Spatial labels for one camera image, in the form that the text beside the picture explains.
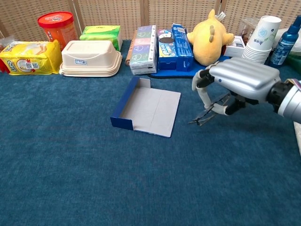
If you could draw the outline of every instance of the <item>water bottle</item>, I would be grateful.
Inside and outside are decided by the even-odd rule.
[[[271,56],[269,66],[280,67],[285,61],[287,55],[293,48],[299,35],[298,32],[301,26],[301,15],[298,15],[294,23],[289,29],[281,36],[277,47],[274,49],[274,53]]]

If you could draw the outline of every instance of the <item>tissue box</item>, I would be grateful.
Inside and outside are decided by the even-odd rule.
[[[110,40],[117,51],[121,50],[122,37],[120,26],[87,26],[79,40]]]
[[[138,27],[129,66],[134,75],[157,72],[156,25]]]
[[[180,24],[173,24],[173,35],[177,53],[177,71],[187,72],[192,69],[193,53],[186,31]]]
[[[158,30],[158,69],[175,70],[177,53],[172,30]]]
[[[227,57],[242,57],[245,44],[241,36],[234,36],[234,41],[226,46],[225,52],[223,53],[224,56]]]

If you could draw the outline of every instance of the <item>stack of paper cups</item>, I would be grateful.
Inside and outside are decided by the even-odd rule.
[[[276,16],[263,16],[246,44],[242,58],[264,64],[272,50],[280,23],[281,19]]]

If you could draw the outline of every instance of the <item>stuffed animal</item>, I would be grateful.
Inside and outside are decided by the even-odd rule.
[[[224,25],[215,18],[212,9],[208,19],[196,25],[193,32],[187,34],[188,41],[193,45],[194,58],[208,66],[221,56],[222,46],[233,42],[234,34],[227,33]]]

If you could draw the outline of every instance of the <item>blue bottle cap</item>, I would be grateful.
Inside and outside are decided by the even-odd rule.
[[[301,15],[298,15],[294,23],[290,26],[287,32],[290,34],[297,34],[300,30],[300,27],[301,27]]]

